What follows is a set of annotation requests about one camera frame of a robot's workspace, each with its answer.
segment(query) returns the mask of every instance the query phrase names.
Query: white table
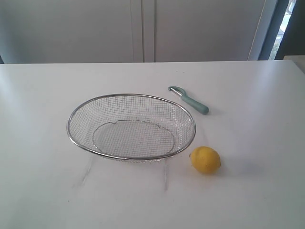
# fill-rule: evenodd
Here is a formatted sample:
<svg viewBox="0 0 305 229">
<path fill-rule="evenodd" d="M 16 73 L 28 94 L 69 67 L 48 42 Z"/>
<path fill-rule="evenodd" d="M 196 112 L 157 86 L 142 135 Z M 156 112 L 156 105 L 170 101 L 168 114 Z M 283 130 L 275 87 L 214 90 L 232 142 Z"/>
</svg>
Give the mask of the white table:
<svg viewBox="0 0 305 229">
<path fill-rule="evenodd" d="M 78 148 L 66 134 L 71 112 L 114 93 L 178 102 L 195 140 L 155 163 Z M 221 155 L 214 176 L 191 167 L 202 145 Z M 0 66 L 1 229 L 304 229 L 304 164 L 305 75 L 292 61 Z"/>
</svg>

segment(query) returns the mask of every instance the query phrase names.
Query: white wall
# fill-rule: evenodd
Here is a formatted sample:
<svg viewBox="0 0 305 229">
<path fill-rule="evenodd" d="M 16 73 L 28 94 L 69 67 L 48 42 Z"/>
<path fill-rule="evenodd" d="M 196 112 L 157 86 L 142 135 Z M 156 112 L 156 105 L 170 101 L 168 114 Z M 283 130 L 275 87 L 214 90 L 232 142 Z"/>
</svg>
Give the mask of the white wall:
<svg viewBox="0 0 305 229">
<path fill-rule="evenodd" d="M 0 7 L 6 63 L 134 61 L 130 0 L 0 0 Z M 9 43 L 16 58 L 3 49 Z"/>
<path fill-rule="evenodd" d="M 155 60 L 247 60 L 263 5 L 264 0 L 156 0 Z"/>
</svg>

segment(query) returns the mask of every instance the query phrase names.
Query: metal strainer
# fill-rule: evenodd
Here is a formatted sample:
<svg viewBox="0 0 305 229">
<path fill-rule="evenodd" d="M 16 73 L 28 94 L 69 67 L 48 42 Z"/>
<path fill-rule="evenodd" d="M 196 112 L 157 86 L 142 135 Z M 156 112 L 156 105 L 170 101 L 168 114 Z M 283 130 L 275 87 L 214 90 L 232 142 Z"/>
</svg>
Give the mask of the metal strainer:
<svg viewBox="0 0 305 229">
<path fill-rule="evenodd" d="M 73 143 L 118 160 L 158 160 L 186 149 L 195 122 L 182 106 L 143 94 L 112 94 L 77 107 L 67 124 Z"/>
</svg>

